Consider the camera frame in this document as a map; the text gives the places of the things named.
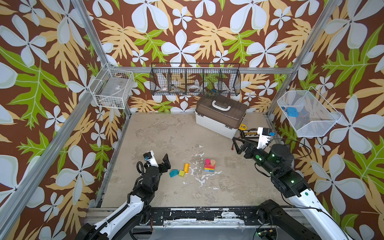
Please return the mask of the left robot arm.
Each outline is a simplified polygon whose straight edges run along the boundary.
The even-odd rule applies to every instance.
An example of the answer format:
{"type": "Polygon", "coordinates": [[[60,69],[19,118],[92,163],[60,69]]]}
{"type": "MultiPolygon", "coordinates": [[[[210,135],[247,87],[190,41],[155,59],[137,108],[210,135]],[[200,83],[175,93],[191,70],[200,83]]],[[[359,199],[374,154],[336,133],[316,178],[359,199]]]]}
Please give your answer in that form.
{"type": "Polygon", "coordinates": [[[121,240],[132,229],[150,220],[150,202],[159,188],[163,173],[171,169],[168,154],[162,163],[157,163],[153,151],[143,154],[145,163],[137,162],[140,174],[133,190],[127,195],[127,201],[100,222],[82,226],[75,237],[76,240],[121,240]]]}

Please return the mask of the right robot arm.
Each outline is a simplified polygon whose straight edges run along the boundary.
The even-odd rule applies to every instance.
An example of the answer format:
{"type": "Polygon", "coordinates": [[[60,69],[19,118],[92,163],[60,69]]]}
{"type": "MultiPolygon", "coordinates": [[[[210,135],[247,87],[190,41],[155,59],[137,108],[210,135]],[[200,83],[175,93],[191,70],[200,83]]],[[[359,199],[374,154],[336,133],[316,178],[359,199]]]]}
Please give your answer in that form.
{"type": "Polygon", "coordinates": [[[274,186],[295,208],[302,211],[322,239],[351,239],[318,202],[307,181],[293,170],[291,163],[294,156],[287,145],[275,144],[267,153],[257,148],[255,141],[234,137],[233,142],[239,155],[244,153],[244,158],[253,159],[256,166],[270,173],[269,177],[274,186]]]}

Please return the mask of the orange supermarket block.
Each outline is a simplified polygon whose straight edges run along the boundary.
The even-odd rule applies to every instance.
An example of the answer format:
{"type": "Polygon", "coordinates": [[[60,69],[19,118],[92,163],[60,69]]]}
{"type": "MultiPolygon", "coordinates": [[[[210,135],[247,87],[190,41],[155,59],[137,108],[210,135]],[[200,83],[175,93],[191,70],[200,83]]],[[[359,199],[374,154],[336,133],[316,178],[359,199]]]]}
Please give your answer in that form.
{"type": "Polygon", "coordinates": [[[184,165],[184,172],[188,173],[189,172],[189,168],[190,168],[190,164],[185,163],[185,165],[184,165]]]}

